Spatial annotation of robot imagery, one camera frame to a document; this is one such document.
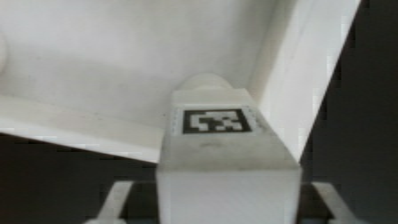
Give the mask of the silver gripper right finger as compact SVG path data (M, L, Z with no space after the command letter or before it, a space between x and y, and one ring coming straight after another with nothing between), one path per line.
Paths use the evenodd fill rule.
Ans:
M330 183L301 184L294 224L362 224Z

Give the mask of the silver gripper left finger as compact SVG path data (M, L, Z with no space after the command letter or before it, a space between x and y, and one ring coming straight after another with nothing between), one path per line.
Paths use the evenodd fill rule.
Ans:
M81 224L157 224L156 184L115 181L97 215Z

